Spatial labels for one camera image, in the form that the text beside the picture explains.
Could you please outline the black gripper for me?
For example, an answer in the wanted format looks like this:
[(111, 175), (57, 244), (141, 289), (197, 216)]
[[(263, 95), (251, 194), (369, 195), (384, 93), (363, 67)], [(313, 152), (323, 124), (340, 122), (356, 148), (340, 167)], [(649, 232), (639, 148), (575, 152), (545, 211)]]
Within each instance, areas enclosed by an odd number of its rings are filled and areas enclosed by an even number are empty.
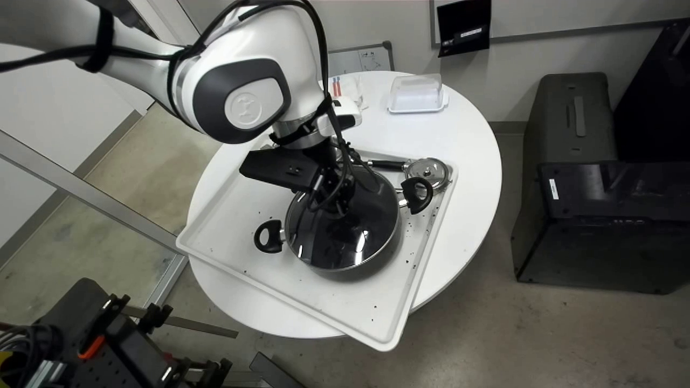
[(247, 178), (306, 192), (315, 209), (344, 209), (354, 195), (348, 148), (339, 122), (323, 115), (291, 134), (272, 134), (270, 145), (251, 148), (238, 164)]

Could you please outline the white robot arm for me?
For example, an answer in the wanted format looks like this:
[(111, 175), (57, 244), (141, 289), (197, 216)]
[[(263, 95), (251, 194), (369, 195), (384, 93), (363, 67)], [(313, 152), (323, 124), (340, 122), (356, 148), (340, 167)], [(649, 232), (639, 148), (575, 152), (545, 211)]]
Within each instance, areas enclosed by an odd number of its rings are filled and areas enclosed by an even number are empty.
[(337, 206), (354, 167), (327, 93), (327, 38), (308, 0), (233, 0), (195, 40), (166, 42), (96, 0), (0, 0), (0, 40), (27, 47), (1, 67), (69, 61), (124, 81), (221, 142), (270, 136), (242, 166), (250, 178)]

